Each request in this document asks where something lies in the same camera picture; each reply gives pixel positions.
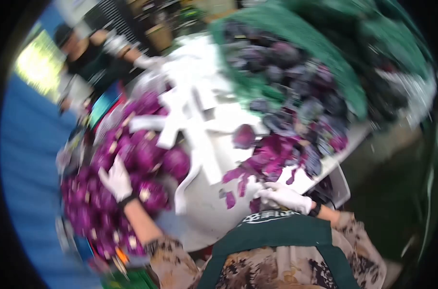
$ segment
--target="blue tarp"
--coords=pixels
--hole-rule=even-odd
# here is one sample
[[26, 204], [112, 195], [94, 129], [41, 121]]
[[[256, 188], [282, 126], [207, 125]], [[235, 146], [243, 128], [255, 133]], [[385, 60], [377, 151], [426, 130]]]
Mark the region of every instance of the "blue tarp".
[[[49, 32], [63, 20], [54, 6], [39, 19]], [[97, 288], [98, 276], [61, 250], [55, 230], [61, 194], [55, 158], [76, 118], [13, 74], [0, 124], [0, 170], [7, 207], [26, 254], [53, 289]]]

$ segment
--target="gloved hand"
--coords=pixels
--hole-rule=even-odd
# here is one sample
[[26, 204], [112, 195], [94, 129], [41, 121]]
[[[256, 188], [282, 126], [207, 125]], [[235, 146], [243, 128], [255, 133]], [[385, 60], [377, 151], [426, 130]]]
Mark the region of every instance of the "gloved hand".
[[302, 196], [281, 183], [265, 183], [267, 189], [259, 190], [254, 198], [261, 198], [263, 203], [274, 201], [293, 211], [307, 215], [312, 209], [312, 199]]
[[132, 194], [129, 174], [124, 167], [123, 160], [118, 155], [108, 173], [100, 168], [99, 177], [102, 184], [113, 194], [118, 203]]
[[135, 59], [134, 66], [142, 69], [161, 69], [165, 60], [163, 57], [153, 56], [147, 57], [146, 55], [142, 55], [139, 58]]

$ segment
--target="apron strap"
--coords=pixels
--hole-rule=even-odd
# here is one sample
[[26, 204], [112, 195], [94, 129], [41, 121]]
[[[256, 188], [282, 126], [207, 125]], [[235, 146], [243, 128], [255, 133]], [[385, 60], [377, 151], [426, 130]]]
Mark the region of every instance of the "apron strap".
[[359, 289], [346, 256], [332, 245], [330, 223], [295, 212], [265, 211], [246, 217], [212, 249], [197, 289], [214, 289], [230, 254], [263, 246], [315, 247], [339, 289]]
[[222, 272], [227, 256], [213, 256], [201, 275], [197, 289], [214, 289]]
[[359, 285], [352, 274], [351, 266], [339, 247], [317, 246], [317, 250], [330, 269], [331, 275], [339, 289], [358, 289]]

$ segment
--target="green crate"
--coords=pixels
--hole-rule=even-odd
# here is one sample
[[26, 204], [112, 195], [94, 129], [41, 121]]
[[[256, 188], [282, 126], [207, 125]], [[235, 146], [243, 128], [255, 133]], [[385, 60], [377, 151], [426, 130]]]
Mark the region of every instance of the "green crate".
[[145, 269], [130, 270], [127, 272], [127, 280], [121, 272], [106, 275], [102, 280], [104, 289], [158, 289]]

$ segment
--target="camouflage shirt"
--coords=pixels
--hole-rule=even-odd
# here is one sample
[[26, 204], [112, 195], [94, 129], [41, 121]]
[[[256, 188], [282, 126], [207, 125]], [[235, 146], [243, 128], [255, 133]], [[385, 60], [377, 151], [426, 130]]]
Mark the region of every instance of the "camouflage shirt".
[[[346, 255], [363, 289], [380, 289], [386, 265], [354, 214], [342, 212], [332, 226], [333, 246]], [[164, 236], [145, 251], [161, 289], [195, 289], [203, 269], [197, 268], [178, 240]], [[330, 270], [315, 247], [262, 247], [228, 256], [216, 289], [336, 289]]]

